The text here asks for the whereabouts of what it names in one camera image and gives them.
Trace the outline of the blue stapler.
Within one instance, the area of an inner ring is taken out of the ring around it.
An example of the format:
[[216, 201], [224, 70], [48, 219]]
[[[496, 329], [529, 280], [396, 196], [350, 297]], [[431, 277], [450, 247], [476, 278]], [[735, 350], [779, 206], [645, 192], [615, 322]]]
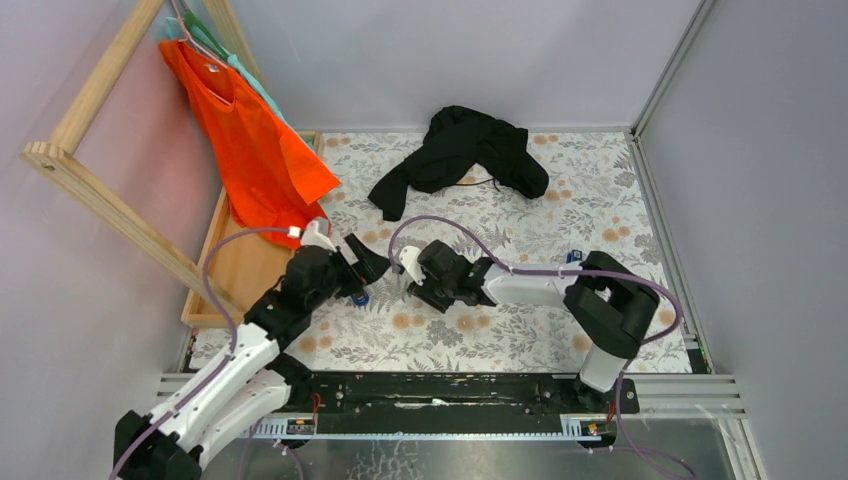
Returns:
[[365, 306], [369, 303], [370, 297], [365, 290], [354, 292], [351, 296], [352, 303], [357, 307]]
[[571, 263], [579, 263], [584, 260], [584, 252], [579, 249], [572, 249], [566, 255], [566, 262]]

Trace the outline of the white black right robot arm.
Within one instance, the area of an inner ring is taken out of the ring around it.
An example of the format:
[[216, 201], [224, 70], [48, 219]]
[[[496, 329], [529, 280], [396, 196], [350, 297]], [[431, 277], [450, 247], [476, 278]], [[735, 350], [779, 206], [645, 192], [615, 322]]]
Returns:
[[411, 279], [408, 293], [441, 313], [457, 302], [568, 311], [592, 342], [573, 386], [575, 402], [589, 412], [612, 400], [614, 384], [637, 356], [660, 304], [651, 286], [600, 251], [563, 266], [519, 268], [489, 256], [470, 261], [434, 241], [423, 249], [403, 248], [398, 261]]

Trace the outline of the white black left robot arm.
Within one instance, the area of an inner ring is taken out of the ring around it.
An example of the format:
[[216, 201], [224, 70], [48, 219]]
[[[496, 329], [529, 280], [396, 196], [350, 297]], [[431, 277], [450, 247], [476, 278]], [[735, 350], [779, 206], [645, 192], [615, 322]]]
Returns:
[[285, 273], [263, 293], [228, 346], [149, 413], [127, 412], [116, 426], [113, 479], [198, 479], [214, 457], [266, 414], [296, 411], [310, 385], [273, 365], [328, 300], [367, 298], [366, 286], [392, 266], [355, 235], [344, 241], [349, 262], [321, 233], [305, 233]]

